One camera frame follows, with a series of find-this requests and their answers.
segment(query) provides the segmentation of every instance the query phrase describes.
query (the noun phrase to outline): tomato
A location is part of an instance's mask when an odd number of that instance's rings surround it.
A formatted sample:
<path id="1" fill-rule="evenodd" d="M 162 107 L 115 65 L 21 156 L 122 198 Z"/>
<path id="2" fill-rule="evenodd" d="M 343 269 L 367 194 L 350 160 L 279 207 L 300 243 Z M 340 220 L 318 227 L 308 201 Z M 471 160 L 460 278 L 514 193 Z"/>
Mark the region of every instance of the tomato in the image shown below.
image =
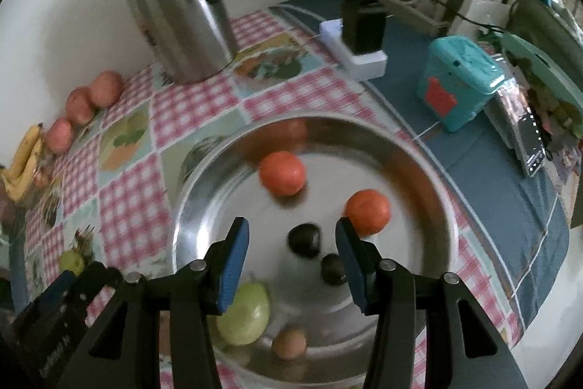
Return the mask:
<path id="1" fill-rule="evenodd" d="M 291 152 L 273 152 L 259 163 L 259 180 L 276 197 L 289 197 L 304 187 L 305 166 Z"/>
<path id="2" fill-rule="evenodd" d="M 345 214 L 360 237 L 381 231 L 391 219 L 389 199 L 373 189 L 360 190 L 346 202 Z"/>

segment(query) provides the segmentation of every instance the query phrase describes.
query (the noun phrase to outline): metal tray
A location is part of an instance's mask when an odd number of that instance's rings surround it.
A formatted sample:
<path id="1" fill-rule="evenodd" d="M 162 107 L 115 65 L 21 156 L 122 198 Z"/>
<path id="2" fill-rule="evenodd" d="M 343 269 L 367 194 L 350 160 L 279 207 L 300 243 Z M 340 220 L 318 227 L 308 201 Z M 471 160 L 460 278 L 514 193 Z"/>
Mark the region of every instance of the metal tray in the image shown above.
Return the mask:
<path id="1" fill-rule="evenodd" d="M 307 185 L 295 197 L 276 200 L 259 183 L 257 164 L 276 150 L 298 154 L 307 168 Z M 244 216 L 251 239 L 241 278 L 260 281 L 269 292 L 270 322 L 255 343 L 227 347 L 212 332 L 219 358 L 241 375 L 270 387 L 362 381 L 377 319 L 361 314 L 347 284 L 326 285 L 320 260 L 296 257 L 286 238 L 294 226 L 316 223 L 321 256 L 336 252 L 334 225 L 348 198 L 364 188 L 391 202 L 391 221 L 371 237 L 383 257 L 430 277 L 453 268 L 457 226 L 437 175 L 409 144 L 360 119 L 318 112 L 276 116 L 231 136 L 193 171 L 168 244 L 173 271 L 202 259 L 232 220 Z M 424 319 L 418 317 L 420 331 Z M 270 352 L 286 325 L 303 328 L 308 340 L 305 357 L 291 363 Z"/>

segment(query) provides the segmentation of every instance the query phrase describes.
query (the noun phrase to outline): screw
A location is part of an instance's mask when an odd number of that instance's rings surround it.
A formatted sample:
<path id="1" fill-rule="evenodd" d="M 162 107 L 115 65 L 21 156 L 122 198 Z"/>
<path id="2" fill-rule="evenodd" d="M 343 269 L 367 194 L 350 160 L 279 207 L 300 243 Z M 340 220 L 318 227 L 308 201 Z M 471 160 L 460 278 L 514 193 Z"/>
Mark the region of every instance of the screw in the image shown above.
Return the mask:
<path id="1" fill-rule="evenodd" d="M 196 259 L 188 267 L 190 267 L 191 271 L 204 271 L 206 269 L 206 262 L 203 259 Z"/>
<path id="2" fill-rule="evenodd" d="M 445 280 L 448 284 L 455 285 L 459 282 L 459 277 L 453 272 L 446 272 L 443 275 L 443 280 Z"/>
<path id="3" fill-rule="evenodd" d="M 125 276 L 125 281 L 129 284 L 136 284 L 142 278 L 142 274 L 137 271 L 128 272 Z"/>
<path id="4" fill-rule="evenodd" d="M 379 264 L 383 271 L 394 271 L 397 268 L 397 264 L 392 259 L 383 259 Z"/>

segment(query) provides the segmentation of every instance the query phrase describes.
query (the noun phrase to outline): green apple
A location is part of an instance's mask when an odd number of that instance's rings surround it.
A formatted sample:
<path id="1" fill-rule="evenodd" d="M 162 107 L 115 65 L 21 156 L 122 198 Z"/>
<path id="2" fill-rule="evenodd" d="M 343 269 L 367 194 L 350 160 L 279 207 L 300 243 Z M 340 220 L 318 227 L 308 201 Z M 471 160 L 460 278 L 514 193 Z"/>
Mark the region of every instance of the green apple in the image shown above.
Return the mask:
<path id="1" fill-rule="evenodd" d="M 216 319 L 221 337 L 230 345 L 250 345 L 265 331 L 269 322 L 269 297 L 263 285 L 241 285 L 227 311 Z"/>
<path id="2" fill-rule="evenodd" d="M 63 252 L 59 257 L 59 271 L 72 271 L 76 276 L 79 276 L 85 269 L 85 261 L 83 258 L 71 249 Z"/>

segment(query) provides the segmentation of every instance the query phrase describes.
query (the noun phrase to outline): banana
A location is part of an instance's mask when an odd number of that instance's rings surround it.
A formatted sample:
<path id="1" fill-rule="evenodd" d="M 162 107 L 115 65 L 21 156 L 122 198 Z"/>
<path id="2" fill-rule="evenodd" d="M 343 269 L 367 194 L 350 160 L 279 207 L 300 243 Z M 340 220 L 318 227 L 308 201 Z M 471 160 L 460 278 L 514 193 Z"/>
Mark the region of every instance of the banana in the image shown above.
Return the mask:
<path id="1" fill-rule="evenodd" d="M 28 128 L 28 131 L 20 141 L 20 145 L 16 149 L 10 167 L 4 169 L 4 176 L 13 185 L 16 185 L 19 175 L 23 173 L 28 157 L 30 157 L 30 153 L 40 137 L 42 128 L 42 124 L 34 124 Z"/>
<path id="2" fill-rule="evenodd" d="M 43 147 L 43 138 L 39 137 L 33 145 L 28 161 L 16 182 L 10 182 L 6 176 L 6 171 L 2 173 L 2 179 L 6 187 L 8 197 L 15 203 L 19 202 L 33 181 L 34 172 L 39 164 L 40 153 Z"/>

